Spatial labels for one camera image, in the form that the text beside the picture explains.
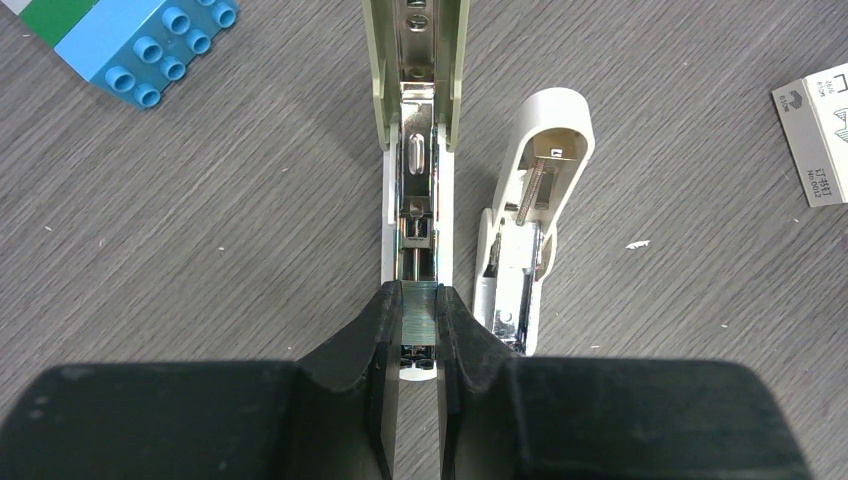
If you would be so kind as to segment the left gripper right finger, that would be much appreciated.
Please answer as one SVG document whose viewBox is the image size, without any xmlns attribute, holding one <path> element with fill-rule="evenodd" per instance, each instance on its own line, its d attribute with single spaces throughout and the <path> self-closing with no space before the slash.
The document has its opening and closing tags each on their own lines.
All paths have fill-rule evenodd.
<svg viewBox="0 0 848 480">
<path fill-rule="evenodd" d="M 771 391 L 724 361 L 522 357 L 438 288 L 445 479 L 808 479 Z"/>
</svg>

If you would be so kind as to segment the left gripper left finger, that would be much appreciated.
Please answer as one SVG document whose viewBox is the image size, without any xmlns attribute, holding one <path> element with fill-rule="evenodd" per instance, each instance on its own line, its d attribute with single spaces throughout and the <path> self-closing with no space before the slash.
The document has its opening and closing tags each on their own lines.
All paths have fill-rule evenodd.
<svg viewBox="0 0 848 480">
<path fill-rule="evenodd" d="M 5 479 L 389 479 L 402 291 L 296 361 L 43 371 L 1 428 Z"/>
</svg>

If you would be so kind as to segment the silver staple strip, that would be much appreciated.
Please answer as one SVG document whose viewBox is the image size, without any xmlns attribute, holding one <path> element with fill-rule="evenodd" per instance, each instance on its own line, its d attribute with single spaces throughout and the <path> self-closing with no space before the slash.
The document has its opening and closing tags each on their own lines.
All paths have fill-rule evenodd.
<svg viewBox="0 0 848 480">
<path fill-rule="evenodd" d="M 438 283 L 432 281 L 402 281 L 402 337 L 404 346 L 434 346 L 437 327 L 435 320 Z"/>
</svg>

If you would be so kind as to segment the white staple remover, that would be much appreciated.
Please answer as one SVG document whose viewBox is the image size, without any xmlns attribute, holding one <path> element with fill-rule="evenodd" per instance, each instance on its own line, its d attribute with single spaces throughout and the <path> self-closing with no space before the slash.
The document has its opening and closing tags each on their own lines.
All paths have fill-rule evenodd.
<svg viewBox="0 0 848 480">
<path fill-rule="evenodd" d="M 595 145 L 588 102 L 569 88 L 532 94 L 512 123 L 492 203 L 481 214 L 473 314 L 522 356 L 536 351 L 557 222 Z"/>
</svg>

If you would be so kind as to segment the beige white stapler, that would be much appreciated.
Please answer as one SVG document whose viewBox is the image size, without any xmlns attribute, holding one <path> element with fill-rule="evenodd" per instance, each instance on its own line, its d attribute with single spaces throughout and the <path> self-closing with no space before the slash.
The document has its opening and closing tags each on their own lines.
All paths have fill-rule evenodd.
<svg viewBox="0 0 848 480">
<path fill-rule="evenodd" d="M 450 286 L 470 4 L 370 0 L 362 12 L 383 151 L 381 279 Z M 435 378 L 435 345 L 401 344 L 401 379 Z"/>
</svg>

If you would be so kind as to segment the white staple box sleeve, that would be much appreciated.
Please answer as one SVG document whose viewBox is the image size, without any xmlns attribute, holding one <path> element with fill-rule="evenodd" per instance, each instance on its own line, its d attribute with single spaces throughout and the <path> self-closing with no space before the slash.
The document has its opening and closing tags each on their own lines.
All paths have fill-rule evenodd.
<svg viewBox="0 0 848 480">
<path fill-rule="evenodd" d="M 771 92 L 808 204 L 847 202 L 847 66 Z"/>
</svg>

